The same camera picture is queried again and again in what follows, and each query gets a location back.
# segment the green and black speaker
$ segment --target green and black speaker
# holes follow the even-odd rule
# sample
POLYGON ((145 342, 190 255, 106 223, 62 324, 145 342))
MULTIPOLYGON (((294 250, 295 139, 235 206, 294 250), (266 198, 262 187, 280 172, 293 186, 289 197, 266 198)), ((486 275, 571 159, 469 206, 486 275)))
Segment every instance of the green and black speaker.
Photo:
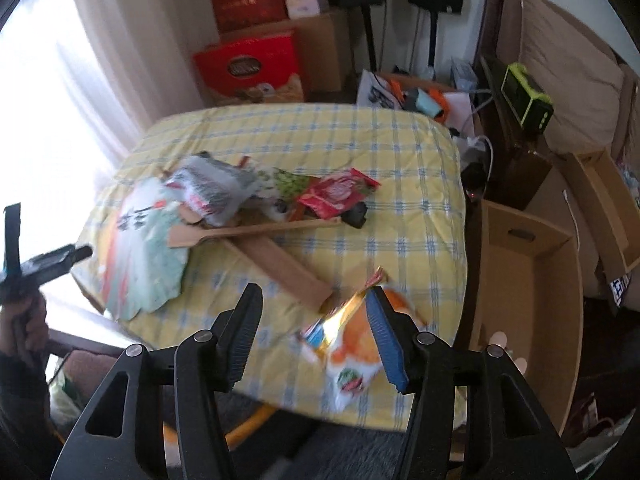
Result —
POLYGON ((522 63, 511 63, 507 67, 502 95, 524 132, 541 135, 545 131, 554 114, 553 102, 522 63))

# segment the black pole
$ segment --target black pole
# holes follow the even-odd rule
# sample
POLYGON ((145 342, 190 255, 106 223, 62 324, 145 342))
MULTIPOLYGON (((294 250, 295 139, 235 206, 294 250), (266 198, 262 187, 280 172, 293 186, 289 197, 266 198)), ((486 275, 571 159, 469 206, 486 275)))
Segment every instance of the black pole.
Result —
POLYGON ((369 51, 369 66, 372 72, 378 71, 376 63, 376 45, 373 43, 373 26, 371 24, 371 7, 361 5, 362 17, 364 19, 364 33, 367 37, 367 50, 369 51))
POLYGON ((431 32, 429 34, 429 66, 433 67, 436 61, 436 37, 438 35, 438 12, 430 12, 431 32))

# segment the dark sleeve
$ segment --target dark sleeve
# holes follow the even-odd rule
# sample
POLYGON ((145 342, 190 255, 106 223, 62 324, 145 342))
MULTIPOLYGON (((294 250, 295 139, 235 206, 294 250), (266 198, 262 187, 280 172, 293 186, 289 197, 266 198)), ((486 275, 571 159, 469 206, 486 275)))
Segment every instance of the dark sleeve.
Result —
POLYGON ((33 372, 19 359, 1 353, 0 431, 15 443, 34 472, 50 474, 62 444, 49 419, 44 371, 33 372))

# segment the box handle hole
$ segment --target box handle hole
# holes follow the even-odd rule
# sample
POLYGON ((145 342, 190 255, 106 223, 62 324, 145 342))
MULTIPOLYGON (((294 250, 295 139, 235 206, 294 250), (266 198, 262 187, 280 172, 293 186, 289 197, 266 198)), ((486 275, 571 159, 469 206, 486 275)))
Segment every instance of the box handle hole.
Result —
POLYGON ((509 229, 509 234, 529 243, 532 243, 536 239, 536 235, 526 229, 509 229))

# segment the metal screw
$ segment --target metal screw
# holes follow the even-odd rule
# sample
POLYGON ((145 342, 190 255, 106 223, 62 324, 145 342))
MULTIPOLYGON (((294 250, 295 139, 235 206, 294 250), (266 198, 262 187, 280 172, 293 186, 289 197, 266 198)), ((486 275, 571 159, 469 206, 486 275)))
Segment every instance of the metal screw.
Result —
POLYGON ((129 357, 138 357, 140 354, 142 354, 142 345, 131 345, 129 348, 127 348, 125 353, 129 357))
POLYGON ((504 350, 502 349, 502 347, 498 345, 489 345, 486 349, 486 352, 491 357, 495 357, 495 358, 500 358, 504 355, 504 350))
POLYGON ((436 341, 436 336, 431 332, 420 332, 415 338, 421 345, 432 345, 436 341))
POLYGON ((193 336, 198 343, 206 343, 207 341, 210 341, 212 337, 213 334, 211 333, 211 330, 200 330, 193 336))

